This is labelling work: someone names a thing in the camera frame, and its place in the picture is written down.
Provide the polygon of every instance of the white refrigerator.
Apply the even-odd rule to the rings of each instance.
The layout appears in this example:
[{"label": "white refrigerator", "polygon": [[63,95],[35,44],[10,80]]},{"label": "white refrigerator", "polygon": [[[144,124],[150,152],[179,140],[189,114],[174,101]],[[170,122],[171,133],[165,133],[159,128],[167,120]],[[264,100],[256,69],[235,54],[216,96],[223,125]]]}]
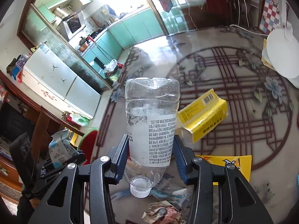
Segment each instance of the white refrigerator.
[{"label": "white refrigerator", "polygon": [[22,81],[59,110],[88,119],[95,115],[101,97],[45,44],[26,62]]}]

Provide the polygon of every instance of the clear plastic bottle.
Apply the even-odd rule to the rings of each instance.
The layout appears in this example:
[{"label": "clear plastic bottle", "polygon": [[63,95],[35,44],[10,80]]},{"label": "clear plastic bottle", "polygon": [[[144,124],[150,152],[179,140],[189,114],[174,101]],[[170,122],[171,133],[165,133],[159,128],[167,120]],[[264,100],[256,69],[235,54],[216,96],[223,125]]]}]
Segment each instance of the clear plastic bottle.
[{"label": "clear plastic bottle", "polygon": [[130,158],[125,176],[138,198],[149,195],[169,166],[179,99],[180,84],[174,79],[126,82]]}]

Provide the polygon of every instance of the yellow packet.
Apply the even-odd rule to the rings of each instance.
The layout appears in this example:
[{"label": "yellow packet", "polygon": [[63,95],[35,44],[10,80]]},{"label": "yellow packet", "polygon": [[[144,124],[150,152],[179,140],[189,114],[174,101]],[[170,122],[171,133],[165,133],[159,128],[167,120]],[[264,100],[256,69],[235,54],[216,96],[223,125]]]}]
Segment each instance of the yellow packet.
[{"label": "yellow packet", "polygon": [[182,127],[192,134],[192,143],[213,130],[227,116],[227,102],[210,89],[178,112]]},{"label": "yellow packet", "polygon": [[205,156],[205,155],[196,155],[210,164],[215,164],[219,166],[225,166],[226,163],[234,164],[239,171],[243,174],[246,180],[249,182],[250,173],[251,173],[251,155],[248,156]]}]

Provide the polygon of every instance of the checkered board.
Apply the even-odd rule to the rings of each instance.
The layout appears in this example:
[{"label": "checkered board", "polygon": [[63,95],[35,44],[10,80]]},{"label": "checkered board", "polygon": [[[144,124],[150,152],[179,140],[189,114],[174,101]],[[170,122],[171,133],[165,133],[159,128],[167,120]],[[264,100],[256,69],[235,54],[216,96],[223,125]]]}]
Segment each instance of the checkered board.
[{"label": "checkered board", "polygon": [[279,7],[278,0],[265,0],[265,6],[261,18],[260,30],[265,34],[278,27],[279,23]]}]

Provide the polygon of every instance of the metal bolt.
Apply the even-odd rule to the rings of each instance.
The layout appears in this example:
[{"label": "metal bolt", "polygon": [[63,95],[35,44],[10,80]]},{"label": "metal bolt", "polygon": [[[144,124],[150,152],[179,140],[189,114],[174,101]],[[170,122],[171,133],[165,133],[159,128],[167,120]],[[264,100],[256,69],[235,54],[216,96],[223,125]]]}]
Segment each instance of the metal bolt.
[{"label": "metal bolt", "polygon": [[100,160],[101,161],[103,161],[103,162],[106,162],[106,161],[109,161],[109,157],[108,156],[102,156],[101,158],[100,158]]},{"label": "metal bolt", "polygon": [[68,169],[73,169],[76,166],[73,162],[68,165]]},{"label": "metal bolt", "polygon": [[202,158],[201,157],[195,157],[195,158],[193,158],[193,161],[197,162],[197,163],[201,163],[202,162]]},{"label": "metal bolt", "polygon": [[232,163],[227,164],[226,167],[227,167],[228,169],[235,169],[235,165],[232,164]]}]

